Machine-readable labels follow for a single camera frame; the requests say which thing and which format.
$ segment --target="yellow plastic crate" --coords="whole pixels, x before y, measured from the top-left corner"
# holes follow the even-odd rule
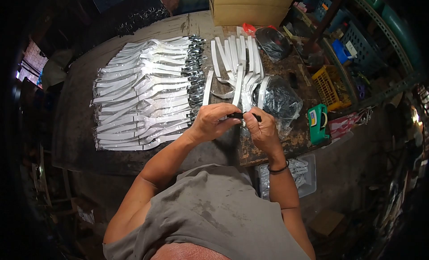
[[[335,66],[323,65],[311,78],[318,90],[322,103],[328,107],[328,112],[351,105],[350,97],[346,93],[341,93],[341,101],[335,90],[333,81],[340,86],[339,89],[345,91],[344,84]]]

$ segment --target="wrist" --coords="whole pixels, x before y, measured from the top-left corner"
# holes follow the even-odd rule
[[[284,156],[283,150],[276,153],[271,153],[267,156],[271,170],[280,170],[287,165],[286,157]]]
[[[180,137],[184,140],[185,145],[190,146],[191,149],[201,143],[192,134],[190,134],[189,129],[186,130]]]

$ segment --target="black rubber band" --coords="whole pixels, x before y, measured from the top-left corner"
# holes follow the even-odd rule
[[[289,167],[289,161],[288,160],[286,160],[286,167],[284,167],[284,168],[282,168],[282,169],[280,169],[280,170],[277,170],[277,171],[272,171],[271,169],[270,169],[270,167],[269,167],[269,165],[268,165],[268,171],[269,172],[282,172],[282,171],[284,171],[284,170],[286,170],[288,167]]]

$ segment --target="left hand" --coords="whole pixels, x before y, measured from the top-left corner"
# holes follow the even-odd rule
[[[227,118],[219,121],[220,118],[234,112],[241,113],[241,110],[230,103],[215,103],[202,106],[194,123],[183,135],[195,144],[214,140],[235,124],[241,123],[241,120],[238,118]]]

